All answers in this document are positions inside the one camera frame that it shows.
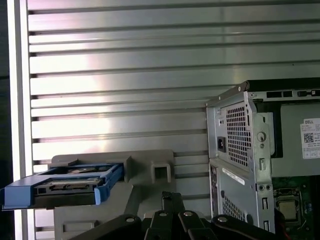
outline ribbed metal wall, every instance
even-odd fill
[[[172,149],[186,207],[210,215],[206,100],[320,75],[320,4],[289,2],[28,0],[26,174],[59,154]],[[27,219],[29,239],[54,239],[52,211]]]

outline mesh vent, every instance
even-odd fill
[[[251,133],[247,131],[246,125],[247,114],[244,106],[226,111],[229,160],[248,167],[248,149],[251,148]]]
[[[226,196],[224,196],[223,214],[234,217],[241,221],[246,221],[245,214]]]

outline horizontal groove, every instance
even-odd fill
[[[319,61],[319,44],[295,44],[284,46],[231,47],[186,49],[177,51],[145,51],[117,53],[96,53],[92,55],[42,56],[30,58],[31,73],[59,73],[70,70],[105,70],[105,69],[144,69],[158,67],[186,66],[231,66],[251,63],[286,63],[301,61]],[[70,61],[78,65],[69,66]]]
[[[174,157],[189,157],[189,156],[208,156],[208,151],[184,151],[184,152],[174,152]]]
[[[87,33],[66,34],[35,34],[29,36],[29,44],[54,45],[54,44],[81,44],[99,42],[128,42],[128,41],[152,41],[152,40],[176,40],[190,38],[219,38],[219,37],[254,37],[269,35],[296,35],[319,33],[319,24],[293,24],[293,25],[266,25],[256,29],[255,26],[226,27],[223,31],[220,27],[188,28],[188,29],[164,29],[145,31],[95,31]]]
[[[261,41],[247,41],[247,42],[217,42],[217,43],[191,43],[183,44],[180,43],[172,45],[151,45],[151,46],[121,46],[121,47],[100,47],[93,49],[69,49],[69,50],[53,50],[53,51],[35,51],[36,57],[49,57],[49,56],[65,56],[65,55],[77,55],[77,54],[95,54],[95,53],[121,53],[130,51],[153,51],[153,50],[183,50],[183,49],[202,49],[202,48],[231,48],[241,46],[273,46],[273,45],[290,45],[290,44],[317,44],[320,42],[319,39],[286,39],[286,40],[261,40]]]
[[[145,89],[132,89],[132,90],[113,90],[113,91],[87,91],[87,92],[74,92],[74,93],[59,93],[59,94],[44,94],[36,95],[33,99],[54,99],[54,98],[71,98],[71,97],[95,97],[95,96],[118,96],[118,95],[132,95],[132,94],[157,94],[157,93],[183,93],[190,91],[201,91],[201,90],[226,90],[234,85],[222,84],[222,85],[204,85],[204,86],[187,86],[187,87],[168,87],[168,88],[145,88]]]
[[[56,143],[56,142],[76,142],[76,141],[98,141],[126,138],[143,138],[143,137],[160,137],[160,136],[177,136],[177,135],[194,135],[207,134],[206,129],[198,130],[179,130],[179,131],[155,131],[155,132],[131,132],[118,134],[100,134],[100,135],[84,135],[84,136],[68,136],[68,137],[51,137],[33,139],[39,143]]]
[[[185,24],[159,24],[159,25],[141,25],[141,26],[118,26],[101,28],[77,28],[60,30],[34,30],[30,35],[35,34],[68,34],[68,33],[92,33],[96,31],[125,31],[125,30],[160,30],[160,29],[188,29],[205,27],[236,27],[236,26],[265,26],[265,25],[294,25],[294,24],[319,24],[320,19],[299,19],[299,20],[274,20],[274,21],[255,21],[253,22],[215,22],[215,23],[185,23]]]
[[[273,61],[273,62],[257,62],[257,63],[237,63],[237,64],[204,64],[204,65],[188,65],[188,66],[166,66],[166,67],[148,67],[148,68],[122,68],[110,70],[86,70],[86,71],[68,71],[68,72],[52,72],[52,73],[37,73],[32,74],[32,78],[37,77],[54,77],[54,76],[76,76],[80,74],[90,73],[141,73],[141,72],[160,72],[160,71],[183,71],[183,70],[205,70],[205,69],[228,69],[228,68],[247,68],[247,67],[268,67],[277,65],[307,65],[320,64],[320,57],[317,60],[302,60],[302,61]]]
[[[162,114],[189,114],[189,113],[204,113],[205,111],[206,111],[205,106],[203,106],[203,108],[187,108],[187,109],[105,112],[105,113],[64,115],[64,116],[41,116],[34,119],[34,121],[92,119],[92,118],[103,118],[103,117],[112,118],[112,117],[146,116],[146,115],[162,115]]]
[[[38,95],[31,100],[31,107],[55,108],[71,106],[96,106],[108,104],[138,104],[151,102],[173,102],[207,100],[213,98],[230,87],[190,87],[188,89],[177,88],[176,90],[162,89],[158,91],[131,90],[126,93],[107,92],[100,93],[59,93],[52,95]]]
[[[59,119],[90,116],[121,116],[130,114],[186,113],[188,111],[204,112],[207,100],[178,100],[124,104],[100,104],[96,106],[64,106],[31,109],[35,119]]]
[[[110,153],[170,149],[173,152],[207,151],[207,134],[186,134],[116,138],[103,140],[68,140],[36,142],[32,144],[33,160],[48,160],[56,155]]]
[[[28,9],[30,15],[36,14],[60,14],[60,13],[84,13],[84,12],[111,12],[128,10],[156,10],[156,9],[180,9],[180,8],[212,8],[212,7],[237,7],[237,6],[267,6],[267,5],[297,5],[315,4],[319,0],[261,0],[261,1],[219,1],[203,3],[181,3],[181,4],[153,4],[153,5],[123,5],[123,6],[97,6],[86,8],[51,8],[51,9]]]
[[[210,194],[201,194],[201,195],[183,195],[183,200],[198,200],[198,199],[209,199]]]
[[[175,167],[193,167],[195,165],[208,165],[208,162],[195,162],[195,163],[188,163],[188,164],[179,164],[179,165],[174,165]]]
[[[32,137],[64,138],[79,136],[132,136],[153,135],[168,131],[195,131],[206,129],[206,114],[174,113],[129,115],[99,118],[77,118],[52,121],[33,121]]]
[[[199,173],[186,173],[186,174],[175,174],[175,179],[191,179],[191,178],[203,178],[208,177],[209,172],[199,172]]]
[[[55,226],[36,226],[35,227],[36,232],[49,232],[54,230],[55,230]]]
[[[235,82],[219,81],[212,83],[215,69],[184,70],[184,71],[142,71],[126,73],[75,73],[52,75],[47,77],[32,76],[30,79],[30,92],[32,99],[42,97],[61,96],[89,96],[132,93],[163,93],[168,91],[186,91],[201,89],[204,86],[213,90],[231,88]]]

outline qr code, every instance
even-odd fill
[[[314,142],[314,134],[313,133],[304,133],[304,142],[305,143],[313,143]]]

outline white label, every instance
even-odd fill
[[[236,180],[238,183],[242,184],[243,186],[246,184],[245,180],[243,180],[241,177],[238,177],[237,175],[233,174],[229,170],[222,168],[222,172],[227,174],[230,178]]]
[[[320,158],[320,118],[304,119],[300,131],[303,159]]]

